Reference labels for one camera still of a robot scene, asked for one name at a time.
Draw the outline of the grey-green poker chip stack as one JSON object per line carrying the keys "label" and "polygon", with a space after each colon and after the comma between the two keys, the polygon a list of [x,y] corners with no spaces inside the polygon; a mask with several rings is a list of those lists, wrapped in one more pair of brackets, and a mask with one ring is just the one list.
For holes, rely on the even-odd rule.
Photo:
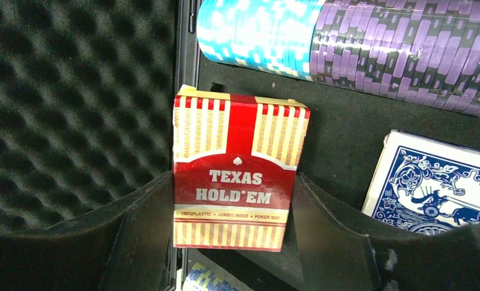
{"label": "grey-green poker chip stack", "polygon": [[182,285],[182,291],[239,291],[239,289],[204,264],[195,263]]}

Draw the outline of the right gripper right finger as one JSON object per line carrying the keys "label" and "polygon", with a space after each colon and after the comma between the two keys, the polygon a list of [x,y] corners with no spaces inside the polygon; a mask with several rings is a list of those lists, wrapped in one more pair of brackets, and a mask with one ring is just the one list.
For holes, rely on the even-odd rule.
{"label": "right gripper right finger", "polygon": [[480,290],[480,224],[408,232],[296,176],[281,279],[297,290]]}

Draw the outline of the purple poker chip stack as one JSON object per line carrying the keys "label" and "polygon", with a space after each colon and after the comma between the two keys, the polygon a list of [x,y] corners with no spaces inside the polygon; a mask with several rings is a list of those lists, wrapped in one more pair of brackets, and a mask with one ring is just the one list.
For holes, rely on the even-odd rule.
{"label": "purple poker chip stack", "polygon": [[326,1],[315,82],[480,117],[480,1]]}

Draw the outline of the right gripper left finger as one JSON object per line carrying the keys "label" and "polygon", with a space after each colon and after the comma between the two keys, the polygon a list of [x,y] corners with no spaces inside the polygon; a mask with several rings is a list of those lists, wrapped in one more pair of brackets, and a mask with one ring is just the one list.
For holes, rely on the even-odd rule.
{"label": "right gripper left finger", "polygon": [[0,234],[0,290],[174,290],[173,176],[45,230]]}

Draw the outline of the black poker set case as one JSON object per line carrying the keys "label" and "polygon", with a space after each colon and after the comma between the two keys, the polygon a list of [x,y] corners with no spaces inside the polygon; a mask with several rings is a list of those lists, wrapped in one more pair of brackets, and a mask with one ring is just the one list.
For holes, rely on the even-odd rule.
{"label": "black poker set case", "polygon": [[[171,172],[182,84],[306,104],[298,174],[358,211],[390,130],[480,150],[480,118],[196,58],[195,8],[0,1],[0,234],[48,229]],[[201,259],[241,290],[297,290],[281,279],[290,219],[279,253],[174,249],[175,288]]]}

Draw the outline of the red yellow card box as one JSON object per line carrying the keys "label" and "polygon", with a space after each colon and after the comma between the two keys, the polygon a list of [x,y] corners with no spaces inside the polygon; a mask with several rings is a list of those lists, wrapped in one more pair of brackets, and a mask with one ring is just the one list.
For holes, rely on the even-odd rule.
{"label": "red yellow card box", "polygon": [[182,86],[173,108],[174,246],[279,252],[309,118],[292,99]]}

